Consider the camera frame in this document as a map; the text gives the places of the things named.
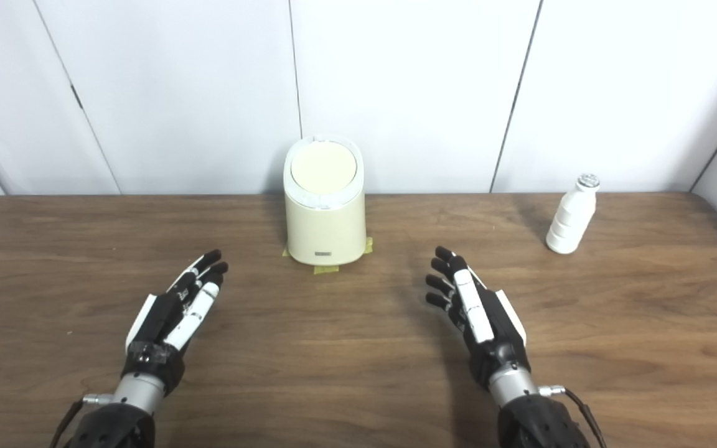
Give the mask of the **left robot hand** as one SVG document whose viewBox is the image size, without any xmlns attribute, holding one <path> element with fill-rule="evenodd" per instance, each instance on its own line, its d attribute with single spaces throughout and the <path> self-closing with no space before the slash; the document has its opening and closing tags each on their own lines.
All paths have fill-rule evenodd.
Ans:
<svg viewBox="0 0 717 448">
<path fill-rule="evenodd" d="M 221 291 L 227 262 L 221 250 L 204 253 L 161 294 L 150 294 L 124 343 L 122 375 L 151 375 L 168 395 L 185 372 L 183 357 Z"/>
</svg>

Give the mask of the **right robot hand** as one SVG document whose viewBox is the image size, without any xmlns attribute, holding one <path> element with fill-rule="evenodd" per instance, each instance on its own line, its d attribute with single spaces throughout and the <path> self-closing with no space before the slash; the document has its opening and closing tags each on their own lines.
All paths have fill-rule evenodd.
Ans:
<svg viewBox="0 0 717 448">
<path fill-rule="evenodd" d="M 481 388 L 492 391 L 496 376 L 512 371 L 530 373 L 526 332 L 503 291 L 492 291 L 466 259 L 437 246 L 426 276 L 432 287 L 426 302 L 446 312 L 469 350 L 470 374 Z"/>
</svg>

